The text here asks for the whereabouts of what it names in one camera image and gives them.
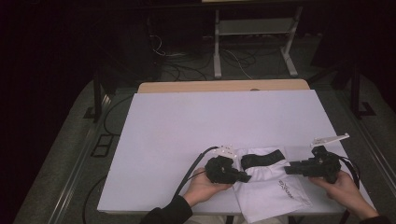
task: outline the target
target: person's right hand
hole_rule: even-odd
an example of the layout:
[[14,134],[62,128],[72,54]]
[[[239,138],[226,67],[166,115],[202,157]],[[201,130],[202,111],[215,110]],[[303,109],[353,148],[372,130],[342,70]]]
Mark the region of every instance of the person's right hand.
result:
[[340,171],[334,184],[329,184],[319,177],[309,177],[309,180],[324,188],[329,198],[336,200],[361,220],[379,216],[375,209],[361,196],[361,192],[348,173]]

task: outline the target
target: black controller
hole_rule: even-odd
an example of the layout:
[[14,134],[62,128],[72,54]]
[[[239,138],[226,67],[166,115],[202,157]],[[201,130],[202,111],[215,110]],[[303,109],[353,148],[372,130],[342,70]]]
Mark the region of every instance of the black controller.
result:
[[234,184],[236,181],[247,183],[251,175],[239,172],[232,165],[233,159],[222,156],[212,158],[205,166],[206,176],[212,183]]
[[288,175],[323,176],[327,182],[333,184],[337,180],[337,173],[341,170],[340,157],[328,152],[324,146],[312,149],[314,158],[307,161],[291,161],[285,166]]

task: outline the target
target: white bag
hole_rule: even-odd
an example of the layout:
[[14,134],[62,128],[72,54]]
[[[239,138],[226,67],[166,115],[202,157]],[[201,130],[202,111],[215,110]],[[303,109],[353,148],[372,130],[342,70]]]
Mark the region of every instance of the white bag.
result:
[[[242,171],[240,159],[247,154],[263,156],[279,149],[286,157],[283,147],[237,149],[238,160],[235,168]],[[306,195],[300,180],[286,175],[284,166],[290,165],[281,160],[269,166],[257,166],[246,169],[251,175],[248,183],[236,182],[233,190],[247,223],[253,223],[269,217],[276,217],[306,208],[312,203]]]

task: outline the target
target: white table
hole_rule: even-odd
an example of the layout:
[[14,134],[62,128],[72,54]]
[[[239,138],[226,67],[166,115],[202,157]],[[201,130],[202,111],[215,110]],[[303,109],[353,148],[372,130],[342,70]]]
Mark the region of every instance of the white table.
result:
[[[236,0],[203,0],[203,3],[232,2]],[[220,20],[220,11],[216,10],[215,18],[215,52],[213,54],[213,64],[215,78],[221,78],[221,65],[219,55],[219,37],[221,35],[267,35],[267,34],[287,34],[288,40],[280,49],[283,60],[288,67],[291,77],[297,77],[298,73],[290,57],[290,48],[297,31],[302,7],[297,7],[295,14],[287,18],[272,18],[261,20]]]
[[[313,157],[309,144],[315,137],[335,135],[315,91],[311,90],[138,93],[125,121],[98,210],[145,213],[157,206],[164,207],[191,164],[209,147],[281,145],[287,150],[288,159],[297,161]],[[340,143],[329,144],[326,148],[346,156]],[[205,166],[214,156],[206,154],[198,167]],[[292,215],[344,211],[306,178],[302,177],[301,182],[314,206]],[[371,203],[363,186],[361,192]],[[241,213],[233,189],[196,205],[193,212],[206,215]]]

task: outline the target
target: white tag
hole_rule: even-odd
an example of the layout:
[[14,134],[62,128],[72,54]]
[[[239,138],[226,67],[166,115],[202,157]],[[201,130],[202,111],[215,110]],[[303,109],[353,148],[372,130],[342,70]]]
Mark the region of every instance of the white tag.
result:
[[227,146],[227,147],[222,146],[222,147],[213,149],[213,153],[216,153],[222,157],[227,157],[230,159],[236,159],[236,157],[237,157],[232,146]]
[[334,136],[334,137],[326,137],[326,138],[315,138],[314,141],[311,143],[311,147],[318,147],[318,146],[323,146],[325,144],[335,142],[335,141],[340,141],[345,138],[348,138],[349,134],[344,134],[344,135],[339,135],[339,136]]

